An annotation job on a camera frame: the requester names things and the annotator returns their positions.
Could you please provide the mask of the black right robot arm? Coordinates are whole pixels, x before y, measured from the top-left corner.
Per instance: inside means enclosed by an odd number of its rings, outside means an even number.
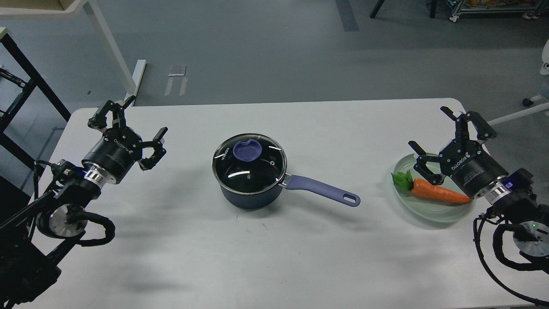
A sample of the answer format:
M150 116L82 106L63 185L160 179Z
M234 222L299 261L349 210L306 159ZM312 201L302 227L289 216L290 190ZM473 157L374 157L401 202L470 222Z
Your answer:
M481 245L483 226L490 223L495 226L492 248L500 264L517 271L548 272L548 206L537 202L533 174L523 168L509 173L483 149L483 143L497 134L479 113L455 116L448 107L440 109L455 123L454 139L437 155L428 154L415 141L408 143L417 154L413 168L428 183L421 189L439 198L449 177L468 198L484 197L490 207L473 221L473 241L484 270L515 297L547 307L547 301L504 285L490 270Z

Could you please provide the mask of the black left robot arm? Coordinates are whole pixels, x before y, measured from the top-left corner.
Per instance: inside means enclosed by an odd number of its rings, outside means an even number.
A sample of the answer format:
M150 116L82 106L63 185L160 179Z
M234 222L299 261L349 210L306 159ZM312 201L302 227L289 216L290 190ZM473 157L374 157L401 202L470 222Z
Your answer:
M81 166L66 160L35 162L35 167L49 166L50 184L40 197L1 221L3 309L34 301L55 284L61 274L59 263L76 245L100 246L114 239L114 223L86 211L86 206L100 196L105 184L119 184L134 164L151 170L166 154L166 127L144 141L127 125L125 110L135 99L108 100L88 120L87 125L102 136Z

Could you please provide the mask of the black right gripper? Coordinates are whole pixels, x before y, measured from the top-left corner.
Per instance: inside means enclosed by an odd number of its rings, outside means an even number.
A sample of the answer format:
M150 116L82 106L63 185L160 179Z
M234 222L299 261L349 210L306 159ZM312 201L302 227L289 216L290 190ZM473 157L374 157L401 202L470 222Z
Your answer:
M508 176L509 172L479 143L497 137L496 131L479 113L470 111L455 116L448 107L440 109L455 122L454 141L441 149L437 156L428 155L416 141L408 141L418 155L414 170L431 185L443 184L445 177L448 176L470 198L474 198L492 182ZM477 139L470 139L469 125L474 127ZM433 173L427 166L428 162L439 164L440 172Z

